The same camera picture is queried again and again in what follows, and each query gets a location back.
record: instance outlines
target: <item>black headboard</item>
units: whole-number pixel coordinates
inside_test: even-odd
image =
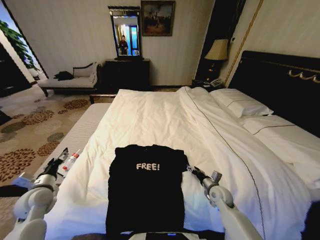
[[[320,138],[320,58],[244,51],[228,87]]]

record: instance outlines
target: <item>picture frame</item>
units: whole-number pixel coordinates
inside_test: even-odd
[[[175,1],[141,1],[142,36],[172,36]]]

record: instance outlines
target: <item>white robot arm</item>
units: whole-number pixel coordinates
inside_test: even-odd
[[[229,190],[219,185],[221,173],[214,171],[209,177],[197,167],[189,166],[188,170],[200,180],[210,204],[219,209],[225,231],[231,240],[262,240],[253,224],[234,205]]]
[[[59,188],[55,182],[58,166],[67,158],[66,148],[57,159],[52,159],[44,172],[34,181],[33,188],[22,195],[14,205],[16,222],[4,240],[44,240],[47,224],[44,215],[56,203]]]

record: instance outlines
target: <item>lamp shade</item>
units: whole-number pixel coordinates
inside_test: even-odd
[[[226,60],[228,59],[227,47],[228,39],[216,39],[214,40],[210,51],[204,58],[210,60]]]

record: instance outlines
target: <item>white pillow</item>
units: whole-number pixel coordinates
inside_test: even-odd
[[[269,115],[274,112],[261,102],[237,89],[223,88],[214,90],[210,94],[217,102],[230,109],[237,118],[241,118],[241,116]]]
[[[320,189],[320,138],[276,115],[248,118],[243,127],[292,164],[308,188]]]
[[[96,66],[96,62],[92,62],[88,66],[74,67],[73,76],[75,78],[79,78],[79,77],[88,78],[94,72],[95,66]]]

